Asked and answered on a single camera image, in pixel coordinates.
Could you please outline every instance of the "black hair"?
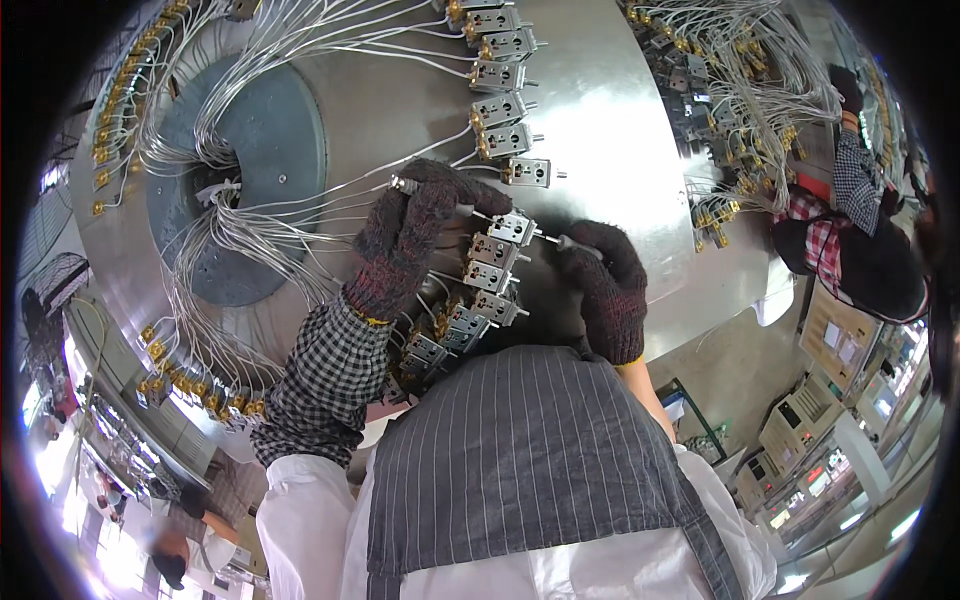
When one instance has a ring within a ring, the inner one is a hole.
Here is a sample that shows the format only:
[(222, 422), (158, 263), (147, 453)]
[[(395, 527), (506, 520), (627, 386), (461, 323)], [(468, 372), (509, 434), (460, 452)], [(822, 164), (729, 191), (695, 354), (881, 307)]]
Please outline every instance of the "black hair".
[(170, 589), (183, 589), (184, 573), (186, 573), (186, 561), (182, 556), (176, 554), (154, 554), (150, 559), (154, 562), (156, 570), (163, 575)]

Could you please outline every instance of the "screwdriver handle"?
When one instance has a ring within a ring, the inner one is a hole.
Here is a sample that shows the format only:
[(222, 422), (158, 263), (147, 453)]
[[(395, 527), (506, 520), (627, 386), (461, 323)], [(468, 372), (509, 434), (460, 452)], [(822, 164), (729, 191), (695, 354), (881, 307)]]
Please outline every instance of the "screwdriver handle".
[(574, 248), (579, 248), (580, 250), (585, 250), (594, 256), (597, 257), (597, 260), (603, 260), (603, 253), (595, 249), (593, 246), (585, 246), (580, 242), (574, 240), (569, 235), (561, 235), (557, 238), (557, 250), (560, 252), (573, 250)]

